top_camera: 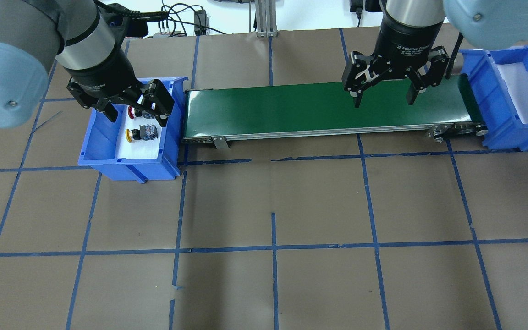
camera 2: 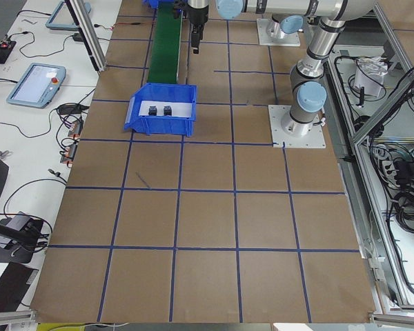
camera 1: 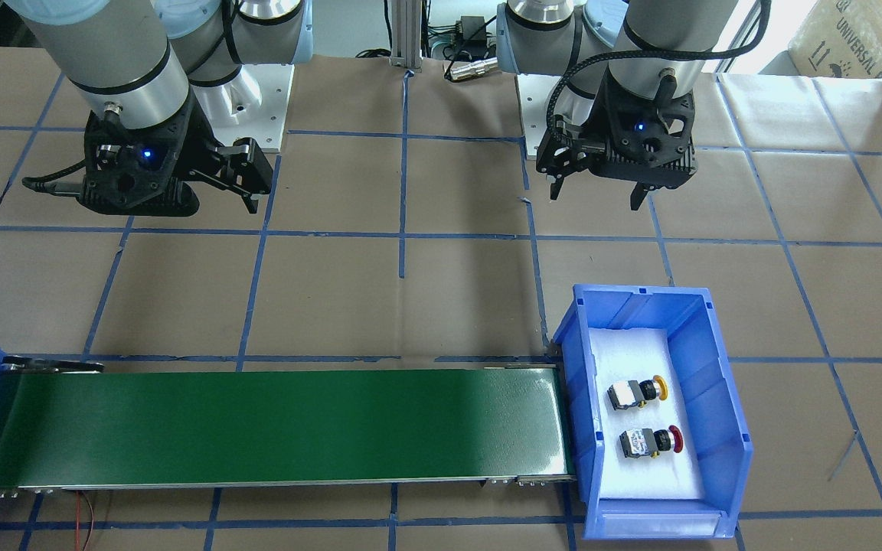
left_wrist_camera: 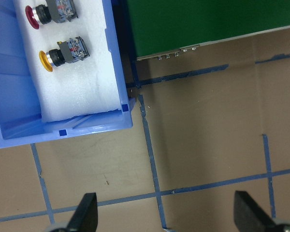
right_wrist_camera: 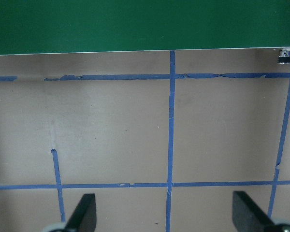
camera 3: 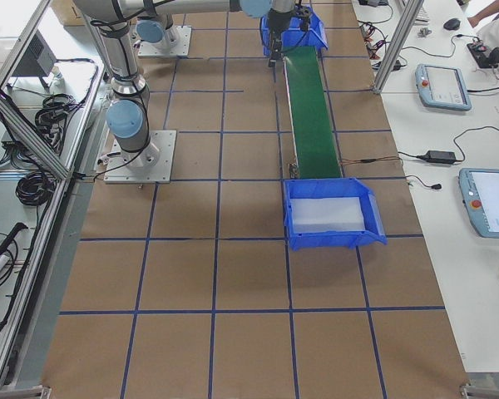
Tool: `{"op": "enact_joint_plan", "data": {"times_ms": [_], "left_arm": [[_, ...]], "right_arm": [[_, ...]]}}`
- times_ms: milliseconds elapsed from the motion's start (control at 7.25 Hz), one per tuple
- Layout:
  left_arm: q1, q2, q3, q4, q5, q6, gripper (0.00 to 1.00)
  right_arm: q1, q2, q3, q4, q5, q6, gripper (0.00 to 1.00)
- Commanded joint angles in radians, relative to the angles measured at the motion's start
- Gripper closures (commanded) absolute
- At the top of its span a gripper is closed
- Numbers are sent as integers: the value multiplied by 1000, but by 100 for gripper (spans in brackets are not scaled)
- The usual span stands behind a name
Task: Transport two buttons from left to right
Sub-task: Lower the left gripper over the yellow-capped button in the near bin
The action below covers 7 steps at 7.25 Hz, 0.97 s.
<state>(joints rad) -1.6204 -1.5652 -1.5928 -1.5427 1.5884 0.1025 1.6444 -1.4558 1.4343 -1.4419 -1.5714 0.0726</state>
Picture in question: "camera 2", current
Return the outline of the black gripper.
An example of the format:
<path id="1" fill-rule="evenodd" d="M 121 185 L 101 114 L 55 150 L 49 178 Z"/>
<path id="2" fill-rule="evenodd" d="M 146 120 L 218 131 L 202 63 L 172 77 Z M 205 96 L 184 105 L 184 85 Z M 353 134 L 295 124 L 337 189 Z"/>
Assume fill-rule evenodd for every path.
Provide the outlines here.
<path id="1" fill-rule="evenodd" d="M 208 21 L 209 0 L 187 0 L 187 6 L 188 18 L 194 25 L 191 31 L 191 48 L 194 54 L 198 54 L 203 39 L 203 25 Z"/>

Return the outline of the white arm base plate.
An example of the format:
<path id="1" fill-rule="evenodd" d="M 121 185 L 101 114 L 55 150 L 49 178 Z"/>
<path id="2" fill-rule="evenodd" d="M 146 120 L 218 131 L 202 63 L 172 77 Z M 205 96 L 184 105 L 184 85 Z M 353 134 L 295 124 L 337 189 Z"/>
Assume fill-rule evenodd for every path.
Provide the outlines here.
<path id="1" fill-rule="evenodd" d="M 300 124 L 290 117 L 289 105 L 269 105 L 269 119 L 273 146 L 275 148 L 314 148 L 326 147 L 322 126 L 314 125 L 315 118 L 308 124 Z"/>

